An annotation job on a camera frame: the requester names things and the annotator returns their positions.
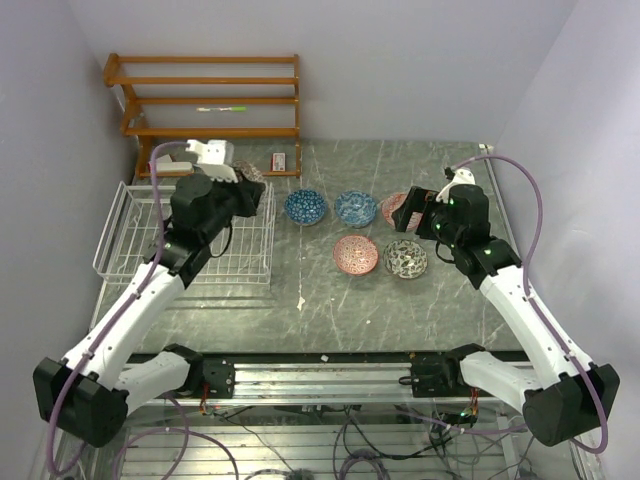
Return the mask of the brown patterned bowl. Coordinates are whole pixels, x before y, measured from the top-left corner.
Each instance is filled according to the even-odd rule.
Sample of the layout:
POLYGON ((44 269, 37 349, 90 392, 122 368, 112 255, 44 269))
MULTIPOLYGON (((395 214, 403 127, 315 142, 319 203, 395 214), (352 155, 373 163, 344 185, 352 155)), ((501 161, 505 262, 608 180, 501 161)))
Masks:
POLYGON ((233 162, 233 168, 238 170, 242 176, 251 182, 255 183, 265 183, 266 180, 262 174, 262 172, 252 163, 236 160, 233 162))

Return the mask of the red circle patterned bowl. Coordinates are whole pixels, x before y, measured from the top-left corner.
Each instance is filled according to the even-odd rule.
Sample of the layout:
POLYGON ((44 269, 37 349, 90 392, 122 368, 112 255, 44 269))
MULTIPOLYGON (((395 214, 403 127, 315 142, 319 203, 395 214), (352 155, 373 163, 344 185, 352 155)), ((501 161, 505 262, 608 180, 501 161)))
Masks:
POLYGON ((375 269, 379 262, 379 252, 375 243, 368 237, 347 235, 336 242, 333 259, 341 272, 362 276, 375 269))

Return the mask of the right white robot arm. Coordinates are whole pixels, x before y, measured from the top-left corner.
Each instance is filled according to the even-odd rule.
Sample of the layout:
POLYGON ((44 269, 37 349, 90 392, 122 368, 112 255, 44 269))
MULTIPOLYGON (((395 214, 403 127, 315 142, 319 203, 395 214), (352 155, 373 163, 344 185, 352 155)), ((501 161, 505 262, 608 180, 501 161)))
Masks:
POLYGON ((415 214, 422 216, 417 235, 450 250, 450 263, 500 313, 530 362, 522 370, 479 345, 465 345, 448 353, 442 387, 455 396, 474 387, 500 399, 545 446, 593 429, 606 440, 620 378, 611 365, 594 363, 537 299, 521 259, 491 233, 482 188, 460 184, 442 193, 413 187, 392 214, 396 230, 405 231, 415 214))

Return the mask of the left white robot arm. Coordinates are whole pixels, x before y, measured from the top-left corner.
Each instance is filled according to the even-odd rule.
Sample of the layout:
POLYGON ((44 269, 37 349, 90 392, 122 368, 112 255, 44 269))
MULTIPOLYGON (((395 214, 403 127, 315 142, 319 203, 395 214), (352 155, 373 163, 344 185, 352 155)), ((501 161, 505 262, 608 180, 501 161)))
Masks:
POLYGON ((125 419, 166 392, 192 397, 203 387, 203 357, 178 344, 125 367, 159 315, 213 259, 211 245, 236 217, 256 214, 263 182, 179 179, 156 245, 121 297, 62 360, 43 359, 33 381, 40 417, 94 447, 109 443, 125 419))

